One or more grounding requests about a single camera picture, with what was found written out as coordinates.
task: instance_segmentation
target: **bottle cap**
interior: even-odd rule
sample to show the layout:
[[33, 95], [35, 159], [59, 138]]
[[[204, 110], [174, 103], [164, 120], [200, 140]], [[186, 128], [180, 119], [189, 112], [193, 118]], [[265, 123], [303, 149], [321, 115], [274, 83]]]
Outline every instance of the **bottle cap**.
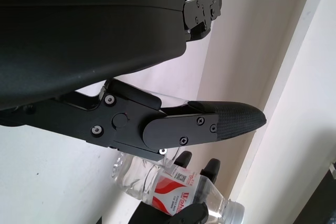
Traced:
[[231, 200], [228, 201], [225, 208], [225, 222], [224, 224], [242, 224], [244, 221], [245, 207]]

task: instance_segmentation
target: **screw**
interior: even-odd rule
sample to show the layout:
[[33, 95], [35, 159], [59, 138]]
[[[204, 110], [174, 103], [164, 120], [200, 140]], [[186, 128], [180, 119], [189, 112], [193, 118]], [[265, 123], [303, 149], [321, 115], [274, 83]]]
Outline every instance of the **screw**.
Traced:
[[203, 117], [199, 117], [197, 118], [197, 125], [203, 125], [204, 124], [204, 118]]
[[91, 132], [93, 135], [98, 136], [103, 133], [103, 128], [99, 125], [92, 127]]
[[217, 125], [216, 125], [216, 124], [211, 125], [211, 126], [210, 126], [210, 131], [211, 131], [212, 133], [215, 133], [215, 132], [217, 131]]
[[167, 153], [167, 149], [161, 149], [161, 150], [159, 150], [159, 153], [160, 153], [161, 155], [164, 155], [164, 154]]
[[112, 95], [110, 95], [110, 94], [107, 95], [107, 96], [105, 97], [105, 103], [106, 103], [107, 105], [111, 105], [111, 104], [113, 104], [114, 101], [115, 101], [114, 96], [112, 96]]
[[184, 136], [180, 139], [180, 144], [181, 145], [186, 145], [187, 143], [188, 143], [188, 138], [186, 136]]

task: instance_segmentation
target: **clear plastic bottle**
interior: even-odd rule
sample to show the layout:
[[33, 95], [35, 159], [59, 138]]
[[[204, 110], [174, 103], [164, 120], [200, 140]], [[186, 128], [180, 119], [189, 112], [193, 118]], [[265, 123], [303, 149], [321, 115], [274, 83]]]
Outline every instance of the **clear plastic bottle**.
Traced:
[[205, 176], [168, 162], [161, 163], [121, 153], [113, 166], [112, 177], [128, 195], [142, 200], [169, 215], [192, 203], [206, 203], [207, 223], [241, 224], [244, 206], [226, 200]]

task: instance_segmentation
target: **barcode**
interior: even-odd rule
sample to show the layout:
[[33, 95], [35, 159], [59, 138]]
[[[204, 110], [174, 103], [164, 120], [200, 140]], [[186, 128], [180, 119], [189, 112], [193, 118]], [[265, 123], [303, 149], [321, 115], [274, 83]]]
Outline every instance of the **barcode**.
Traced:
[[179, 181], [185, 182], [185, 179], [187, 178], [187, 176], [184, 176], [181, 173], [178, 173], [176, 176], [176, 179], [178, 179]]

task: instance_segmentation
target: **bottle label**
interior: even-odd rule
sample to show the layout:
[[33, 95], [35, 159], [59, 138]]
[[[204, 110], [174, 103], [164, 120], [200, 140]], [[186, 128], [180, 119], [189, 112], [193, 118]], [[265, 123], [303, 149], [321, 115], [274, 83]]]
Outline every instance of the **bottle label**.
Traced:
[[152, 206], [174, 215], [189, 206], [195, 197], [200, 175], [179, 166], [161, 170], [154, 186]]

